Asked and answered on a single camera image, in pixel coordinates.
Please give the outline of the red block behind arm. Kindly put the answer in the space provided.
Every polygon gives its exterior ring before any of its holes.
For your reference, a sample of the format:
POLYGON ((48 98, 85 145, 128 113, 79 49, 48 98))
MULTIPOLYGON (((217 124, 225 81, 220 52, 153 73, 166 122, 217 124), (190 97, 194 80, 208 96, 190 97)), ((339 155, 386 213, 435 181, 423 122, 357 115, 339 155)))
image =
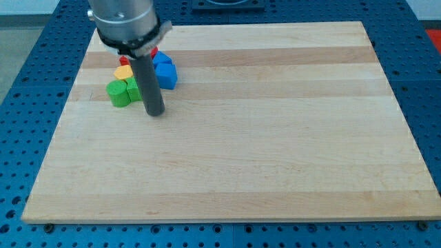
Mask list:
POLYGON ((152 59, 156 56, 157 52, 158 52, 158 47, 156 46, 150 52, 150 56, 152 59))

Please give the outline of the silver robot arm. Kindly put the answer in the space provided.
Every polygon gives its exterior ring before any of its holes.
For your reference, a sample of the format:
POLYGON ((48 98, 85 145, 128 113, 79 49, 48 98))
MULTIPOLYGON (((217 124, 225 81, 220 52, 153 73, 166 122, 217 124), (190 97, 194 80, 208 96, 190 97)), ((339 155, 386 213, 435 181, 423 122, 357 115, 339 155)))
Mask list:
POLYGON ((111 51, 138 59, 147 56, 172 29, 161 21, 152 0, 89 0, 89 19, 111 51))

